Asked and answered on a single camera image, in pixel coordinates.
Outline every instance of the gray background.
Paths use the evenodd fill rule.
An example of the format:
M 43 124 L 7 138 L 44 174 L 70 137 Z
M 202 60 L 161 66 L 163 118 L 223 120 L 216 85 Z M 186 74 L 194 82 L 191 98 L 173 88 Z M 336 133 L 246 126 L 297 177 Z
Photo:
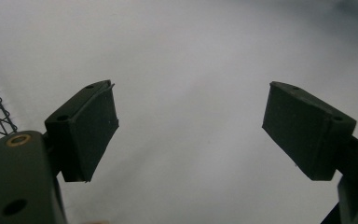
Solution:
M 273 80 L 358 120 L 358 1 L 0 1 L 20 130 L 103 79 L 120 128 L 92 182 L 59 176 L 70 223 L 320 223 L 340 174 L 311 182 L 261 124 Z

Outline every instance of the white ceiling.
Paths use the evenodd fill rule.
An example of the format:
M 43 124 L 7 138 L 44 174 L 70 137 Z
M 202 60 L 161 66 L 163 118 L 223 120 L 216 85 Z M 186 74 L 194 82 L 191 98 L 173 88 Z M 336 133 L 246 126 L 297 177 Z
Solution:
M 70 223 L 320 223 L 337 202 L 261 129 L 270 81 L 358 120 L 358 8 L 343 1 L 0 1 L 0 95 L 20 130 L 116 83 L 120 128 Z M 358 137 L 358 126 L 355 131 Z

